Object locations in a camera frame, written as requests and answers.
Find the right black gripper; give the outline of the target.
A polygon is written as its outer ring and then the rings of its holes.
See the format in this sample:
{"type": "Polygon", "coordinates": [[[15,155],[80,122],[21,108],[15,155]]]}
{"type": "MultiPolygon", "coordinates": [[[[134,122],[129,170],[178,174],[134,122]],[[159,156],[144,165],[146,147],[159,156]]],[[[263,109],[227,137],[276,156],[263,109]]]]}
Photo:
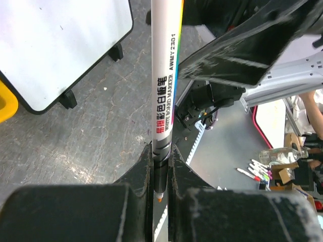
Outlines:
{"type": "Polygon", "coordinates": [[[275,20],[255,15],[269,2],[184,1],[182,24],[204,25],[219,38],[182,61],[179,78],[256,86],[288,44],[312,25],[302,15],[275,20]]]}

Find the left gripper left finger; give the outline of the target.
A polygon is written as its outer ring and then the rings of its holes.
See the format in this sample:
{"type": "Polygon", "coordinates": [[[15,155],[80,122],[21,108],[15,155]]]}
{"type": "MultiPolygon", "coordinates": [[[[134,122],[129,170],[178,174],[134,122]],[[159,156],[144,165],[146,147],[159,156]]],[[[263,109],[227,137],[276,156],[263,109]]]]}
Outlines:
{"type": "Polygon", "coordinates": [[[1,209],[1,241],[153,241],[152,174],[146,145],[112,184],[20,187],[1,209]]]}

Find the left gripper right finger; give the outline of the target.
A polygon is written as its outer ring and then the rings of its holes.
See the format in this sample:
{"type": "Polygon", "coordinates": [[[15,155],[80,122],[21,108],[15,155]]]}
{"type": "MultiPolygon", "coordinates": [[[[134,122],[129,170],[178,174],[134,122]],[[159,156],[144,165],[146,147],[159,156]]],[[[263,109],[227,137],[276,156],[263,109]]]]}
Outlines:
{"type": "Polygon", "coordinates": [[[172,147],[169,241],[320,241],[310,203],[295,192],[218,190],[172,147]]]}

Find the white whiteboard marker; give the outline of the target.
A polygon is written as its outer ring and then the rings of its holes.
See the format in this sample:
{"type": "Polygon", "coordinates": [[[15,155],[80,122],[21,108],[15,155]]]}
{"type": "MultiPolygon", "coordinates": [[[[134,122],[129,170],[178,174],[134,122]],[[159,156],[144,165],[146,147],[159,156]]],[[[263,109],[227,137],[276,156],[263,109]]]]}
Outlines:
{"type": "Polygon", "coordinates": [[[172,147],[183,6],[183,1],[151,1],[153,186],[159,202],[172,147]]]}

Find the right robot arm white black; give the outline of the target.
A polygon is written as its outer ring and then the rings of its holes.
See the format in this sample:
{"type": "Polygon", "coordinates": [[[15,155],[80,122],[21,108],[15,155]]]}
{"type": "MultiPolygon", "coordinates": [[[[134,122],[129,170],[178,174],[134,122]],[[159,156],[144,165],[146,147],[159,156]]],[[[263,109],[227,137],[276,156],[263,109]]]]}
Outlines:
{"type": "Polygon", "coordinates": [[[322,33],[322,1],[152,1],[152,130],[190,128],[242,95],[255,106],[321,83],[319,55],[277,61],[290,42],[322,33]]]}

